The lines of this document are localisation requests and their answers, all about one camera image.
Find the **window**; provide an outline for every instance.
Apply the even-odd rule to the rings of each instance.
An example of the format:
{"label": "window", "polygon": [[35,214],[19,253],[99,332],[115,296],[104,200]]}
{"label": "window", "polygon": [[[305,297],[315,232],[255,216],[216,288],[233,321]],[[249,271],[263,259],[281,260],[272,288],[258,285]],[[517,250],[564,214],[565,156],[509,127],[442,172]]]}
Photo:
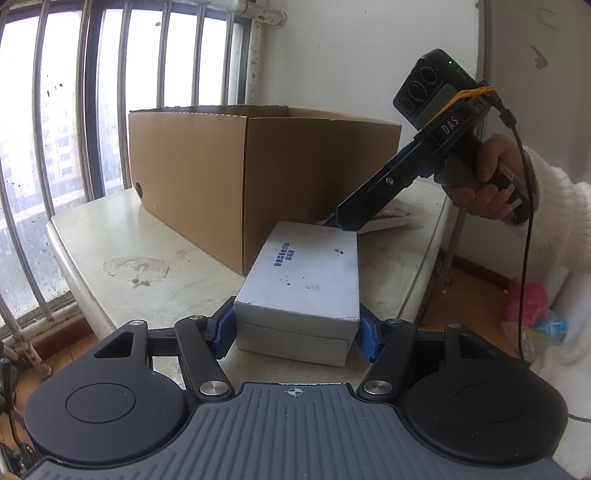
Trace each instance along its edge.
{"label": "window", "polygon": [[[42,126],[41,160],[47,167],[49,193],[56,213],[86,201],[82,177],[85,169],[80,163],[75,110],[77,43],[83,3],[79,0],[61,3],[52,2],[47,17],[39,75],[41,98],[36,113]],[[85,71],[85,105],[92,110],[88,118],[96,119],[87,126],[93,134],[86,136],[88,143],[85,147],[92,161],[100,162],[100,165],[91,164],[90,174],[93,185],[101,184],[104,194],[123,189],[117,108],[123,2],[113,0],[109,5],[113,8],[102,7],[100,2],[93,4],[86,51],[86,58],[92,60],[86,63]],[[156,102],[162,3],[146,0],[141,6],[132,10],[129,24],[124,92],[128,111],[152,108]],[[196,11],[194,5],[173,3],[164,72],[164,101],[167,105],[191,104]],[[5,179],[2,187],[6,188],[16,234],[33,272],[32,278],[24,274],[0,208],[0,249],[5,253],[0,257],[0,268],[6,273],[0,275],[0,294],[21,323],[38,315],[40,304],[53,305],[52,302],[68,295],[68,287],[46,238],[48,214],[41,192],[43,182],[37,171],[33,135],[31,91],[39,14],[40,4],[15,0],[0,37],[0,72],[3,73],[0,75],[0,167]],[[199,79],[201,104],[220,102],[226,44],[225,16],[223,12],[207,10]],[[241,61],[241,54],[245,51],[243,38],[245,32],[248,33],[248,22],[236,18],[230,39],[230,103],[237,102],[239,79],[246,75],[240,66],[244,70],[246,65]],[[39,286],[41,301],[33,295],[31,284]],[[0,336],[5,334],[5,327],[0,327]]]}

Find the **white cardboard box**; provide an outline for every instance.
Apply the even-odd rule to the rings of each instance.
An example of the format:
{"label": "white cardboard box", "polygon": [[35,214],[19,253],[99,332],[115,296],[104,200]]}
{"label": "white cardboard box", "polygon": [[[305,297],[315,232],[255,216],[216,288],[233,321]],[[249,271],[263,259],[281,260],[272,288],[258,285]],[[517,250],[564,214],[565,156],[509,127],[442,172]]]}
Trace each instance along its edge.
{"label": "white cardboard box", "polygon": [[344,366],[359,327],[357,234],[278,222],[234,309],[239,349]]}

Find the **table stain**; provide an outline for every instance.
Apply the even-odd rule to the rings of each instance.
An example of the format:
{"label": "table stain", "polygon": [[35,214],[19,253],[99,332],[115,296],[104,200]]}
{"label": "table stain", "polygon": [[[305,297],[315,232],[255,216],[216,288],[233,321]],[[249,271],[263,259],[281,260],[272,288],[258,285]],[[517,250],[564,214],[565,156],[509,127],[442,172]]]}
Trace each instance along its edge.
{"label": "table stain", "polygon": [[132,275],[137,272],[130,279],[134,287],[149,287],[153,281],[162,280],[168,274],[169,267],[168,262],[148,257],[116,257],[103,263],[103,270],[111,277],[119,272],[125,274],[129,270]]}

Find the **hand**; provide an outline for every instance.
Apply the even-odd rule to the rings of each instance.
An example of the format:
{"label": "hand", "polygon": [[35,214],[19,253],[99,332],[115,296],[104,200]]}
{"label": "hand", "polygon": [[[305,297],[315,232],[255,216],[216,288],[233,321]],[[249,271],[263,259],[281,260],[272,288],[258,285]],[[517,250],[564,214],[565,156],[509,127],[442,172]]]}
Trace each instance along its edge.
{"label": "hand", "polygon": [[[494,134],[486,140],[480,147],[477,162],[476,177],[481,182],[487,182],[492,178],[499,163],[505,164],[517,177],[525,180],[519,148],[513,140],[504,135]],[[465,208],[471,215],[493,220],[506,217],[517,207],[507,203],[514,190],[514,185],[501,191],[494,185],[485,185],[478,192],[468,187],[445,189],[456,207]]]}

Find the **wooden floor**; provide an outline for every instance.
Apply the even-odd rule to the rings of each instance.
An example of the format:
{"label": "wooden floor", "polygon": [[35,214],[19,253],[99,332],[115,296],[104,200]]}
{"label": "wooden floor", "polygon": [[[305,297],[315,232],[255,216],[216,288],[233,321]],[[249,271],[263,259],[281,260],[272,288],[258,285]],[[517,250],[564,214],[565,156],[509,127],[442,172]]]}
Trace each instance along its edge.
{"label": "wooden floor", "polygon": [[[517,356],[500,326],[505,305],[503,290],[460,270],[452,272],[451,281],[427,311],[423,329],[441,331],[448,323],[463,323],[505,352]],[[57,372],[96,342],[96,337],[88,336],[48,358],[47,363]],[[22,374],[17,385],[19,410],[22,411],[27,398],[40,384],[41,380],[34,370],[30,369]],[[30,442],[20,426],[17,426],[17,431],[21,441]],[[6,415],[0,416],[0,442],[15,448]]]}
{"label": "wooden floor", "polygon": [[422,328],[442,331],[449,323],[461,323],[517,357],[501,328],[505,308],[503,289],[461,270],[452,270],[450,279],[451,284],[427,310]]}

